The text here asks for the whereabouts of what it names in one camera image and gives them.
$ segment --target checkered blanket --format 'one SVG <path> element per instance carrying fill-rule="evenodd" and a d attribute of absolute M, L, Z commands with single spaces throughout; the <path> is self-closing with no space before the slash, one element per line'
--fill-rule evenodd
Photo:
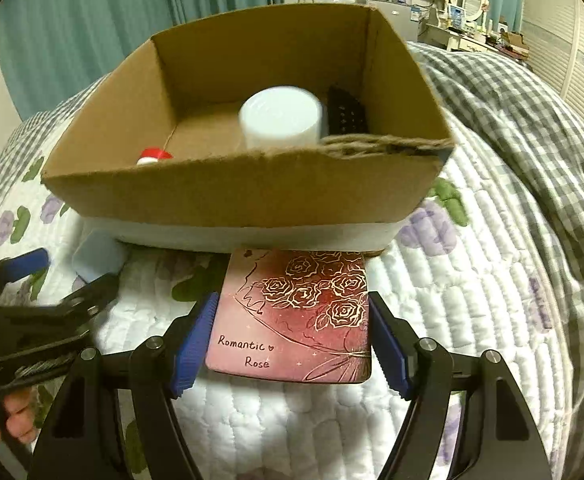
<path fill-rule="evenodd" d="M 410 46 L 456 136 L 511 192 L 552 282 L 574 367 L 565 478 L 584 468 L 584 123 L 532 73 L 493 54 Z M 98 83 L 23 123 L 0 159 L 0 206 L 41 143 Z"/>

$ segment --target bed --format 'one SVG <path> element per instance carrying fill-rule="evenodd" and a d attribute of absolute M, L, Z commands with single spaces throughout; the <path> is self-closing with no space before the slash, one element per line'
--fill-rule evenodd
<path fill-rule="evenodd" d="M 531 72 L 495 54 L 411 44 L 457 148 L 395 240 L 367 261 L 370 290 L 419 336 L 449 351 L 498 349 L 539 427 L 553 477 L 584 470 L 584 124 Z M 82 285 L 71 254 L 89 226 L 40 183 L 40 168 L 96 88 L 12 135 L 0 158 L 0 258 L 39 246 L 51 267 L 2 303 L 50 304 Z M 136 347 L 187 314 L 192 279 L 219 256 L 135 247 L 120 299 L 102 320 L 102 352 Z M 58 383 L 38 388 L 42 418 Z M 149 478 L 122 397 L 131 471 Z M 373 359 L 363 384 L 286 384 L 204 369 L 175 403 L 206 479 L 375 478 L 407 403 Z M 453 397 L 433 479 L 446 478 L 459 423 Z"/>

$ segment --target white cylindrical container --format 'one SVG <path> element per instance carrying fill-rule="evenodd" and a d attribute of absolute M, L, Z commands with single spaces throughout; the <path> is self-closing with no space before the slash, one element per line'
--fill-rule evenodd
<path fill-rule="evenodd" d="M 250 97 L 239 122 L 248 148 L 289 148 L 319 141 L 321 102 L 295 86 L 274 86 Z"/>

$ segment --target purple flower print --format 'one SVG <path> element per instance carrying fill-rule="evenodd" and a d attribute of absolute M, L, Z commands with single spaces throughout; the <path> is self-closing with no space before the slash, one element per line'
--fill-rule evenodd
<path fill-rule="evenodd" d="M 5 241 L 12 234 L 14 227 L 14 213 L 12 211 L 3 211 L 0 217 L 0 246 L 5 244 Z"/>
<path fill-rule="evenodd" d="M 433 200 L 425 200 L 409 216 L 398 240 L 412 249 L 423 248 L 427 256 L 449 254 L 456 247 L 456 231 L 447 211 Z"/>
<path fill-rule="evenodd" d="M 50 194 L 41 208 L 41 221 L 44 224 L 51 224 L 62 205 L 63 201 L 57 199 L 53 194 Z"/>

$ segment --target pink card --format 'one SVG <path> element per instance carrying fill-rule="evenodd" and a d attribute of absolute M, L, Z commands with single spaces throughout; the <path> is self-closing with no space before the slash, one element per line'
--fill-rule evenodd
<path fill-rule="evenodd" d="M 226 374 L 361 383 L 371 373 L 359 253 L 232 254 L 205 364 Z"/>

